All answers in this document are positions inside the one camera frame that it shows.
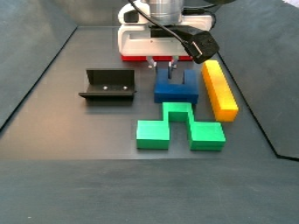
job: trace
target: black cable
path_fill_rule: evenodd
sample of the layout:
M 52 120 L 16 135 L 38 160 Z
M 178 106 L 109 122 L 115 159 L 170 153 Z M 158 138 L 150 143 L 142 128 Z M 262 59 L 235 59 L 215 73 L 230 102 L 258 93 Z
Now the black cable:
M 209 13 L 213 17 L 213 24 L 211 24 L 211 29 L 213 29 L 217 22 L 218 22 L 215 13 L 211 10 L 206 10 L 203 8 L 185 7 L 183 6 L 183 9 L 182 9 L 182 14 L 183 15 L 202 15 L 205 13 Z
M 167 29 L 162 24 L 159 24 L 158 22 L 155 22 L 145 13 L 143 11 L 137 7 L 135 3 L 133 0 L 127 0 L 131 5 L 134 6 L 135 10 L 139 12 L 139 14 L 157 26 L 159 26 L 163 30 L 166 30 L 181 42 L 183 45 L 187 44 L 187 41 L 185 41 L 177 33 L 174 33 L 170 29 Z

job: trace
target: blue block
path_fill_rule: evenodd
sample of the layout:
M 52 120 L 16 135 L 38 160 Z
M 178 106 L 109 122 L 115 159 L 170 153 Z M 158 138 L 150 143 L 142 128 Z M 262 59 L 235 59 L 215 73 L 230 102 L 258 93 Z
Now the blue block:
M 154 102 L 190 102 L 197 104 L 199 100 L 199 82 L 194 70 L 183 72 L 183 84 L 170 84 L 169 70 L 158 69 Z

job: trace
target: yellow block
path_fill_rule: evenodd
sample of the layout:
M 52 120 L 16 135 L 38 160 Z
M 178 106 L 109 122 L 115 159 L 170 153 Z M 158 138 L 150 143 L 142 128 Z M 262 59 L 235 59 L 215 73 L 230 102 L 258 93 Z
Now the yellow block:
M 226 76 L 217 60 L 207 60 L 202 66 L 202 74 L 210 94 L 210 102 L 218 122 L 233 122 L 239 112 Z

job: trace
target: black bracket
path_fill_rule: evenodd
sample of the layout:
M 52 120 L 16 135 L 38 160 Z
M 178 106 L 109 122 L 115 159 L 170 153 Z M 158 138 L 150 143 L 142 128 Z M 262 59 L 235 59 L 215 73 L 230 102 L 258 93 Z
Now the black bracket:
M 134 99 L 137 92 L 134 69 L 87 69 L 89 90 L 79 93 L 87 100 Z

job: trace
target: green l-shaped block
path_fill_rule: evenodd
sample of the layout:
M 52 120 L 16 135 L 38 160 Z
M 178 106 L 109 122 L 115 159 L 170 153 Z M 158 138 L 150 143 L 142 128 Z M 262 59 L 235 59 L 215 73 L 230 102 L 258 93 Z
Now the green l-shaped block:
M 219 122 L 195 122 L 189 102 L 165 102 L 162 121 L 138 121 L 137 148 L 169 149 L 170 122 L 186 122 L 191 150 L 219 151 L 226 137 Z

